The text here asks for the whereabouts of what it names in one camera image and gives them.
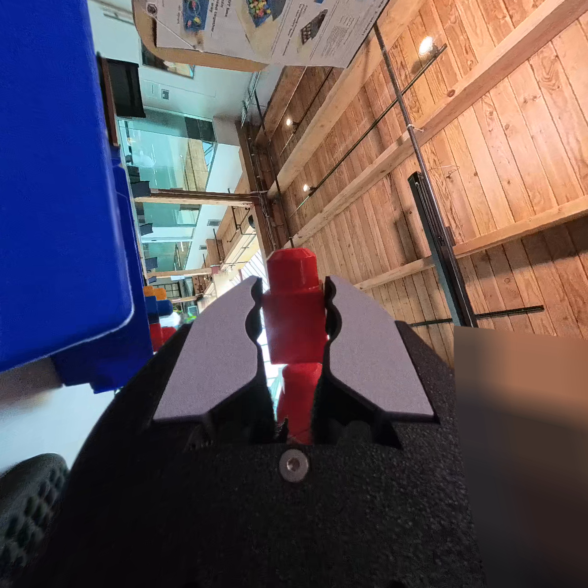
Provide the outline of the black ceiling rail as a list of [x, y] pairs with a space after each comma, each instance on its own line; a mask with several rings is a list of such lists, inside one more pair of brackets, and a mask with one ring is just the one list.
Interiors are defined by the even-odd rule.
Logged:
[[408, 184], [453, 323], [455, 326], [478, 327], [429, 177], [414, 172], [408, 177]]

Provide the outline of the blue plastic bin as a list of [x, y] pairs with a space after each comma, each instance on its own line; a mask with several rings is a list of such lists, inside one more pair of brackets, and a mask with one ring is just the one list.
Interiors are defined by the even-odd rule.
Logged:
[[1, 371], [122, 388], [152, 357], [86, 1], [1, 1]]

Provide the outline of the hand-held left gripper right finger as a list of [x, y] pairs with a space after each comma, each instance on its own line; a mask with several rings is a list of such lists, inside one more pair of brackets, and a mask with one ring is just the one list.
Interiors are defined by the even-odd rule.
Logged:
[[339, 276], [327, 276], [324, 292], [327, 343], [312, 407], [313, 442], [334, 445], [359, 423], [371, 442], [401, 445], [395, 423], [436, 423], [393, 317]]

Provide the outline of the instruction poster on wooden board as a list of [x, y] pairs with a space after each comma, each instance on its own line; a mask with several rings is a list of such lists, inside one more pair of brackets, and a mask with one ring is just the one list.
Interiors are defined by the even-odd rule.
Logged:
[[146, 48], [165, 62], [256, 72], [345, 68], [388, 1], [132, 1]]

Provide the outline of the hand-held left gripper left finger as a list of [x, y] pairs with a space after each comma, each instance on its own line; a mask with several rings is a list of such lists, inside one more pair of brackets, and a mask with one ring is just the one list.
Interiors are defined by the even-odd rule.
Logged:
[[264, 444], [276, 436], [261, 335], [262, 279], [250, 276], [192, 324], [153, 415], [194, 422], [216, 443]]

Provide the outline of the wooden support post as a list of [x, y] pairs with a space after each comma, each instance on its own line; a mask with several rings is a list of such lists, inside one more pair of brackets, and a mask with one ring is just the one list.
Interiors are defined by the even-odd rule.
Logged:
[[147, 196], [134, 196], [137, 203], [166, 203], [178, 205], [224, 205], [250, 208], [259, 201], [256, 194], [229, 194], [196, 190], [151, 190]]

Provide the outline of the blue toy block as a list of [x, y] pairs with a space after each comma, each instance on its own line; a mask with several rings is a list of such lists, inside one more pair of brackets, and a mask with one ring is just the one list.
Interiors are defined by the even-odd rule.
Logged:
[[158, 299], [156, 296], [146, 296], [145, 306], [150, 325], [160, 322], [173, 314], [173, 303], [169, 299]]

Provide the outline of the red toy block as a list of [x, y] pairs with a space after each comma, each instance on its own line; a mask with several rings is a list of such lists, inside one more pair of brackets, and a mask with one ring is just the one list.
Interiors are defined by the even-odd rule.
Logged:
[[159, 322], [149, 324], [153, 353], [158, 352], [163, 345], [177, 332], [173, 326], [162, 326]]
[[288, 364], [282, 371], [283, 390], [277, 402], [278, 423], [288, 422], [288, 442], [312, 445], [312, 410], [322, 364]]
[[269, 289], [262, 311], [272, 364], [321, 364], [327, 343], [326, 307], [316, 255], [280, 249], [267, 261]]

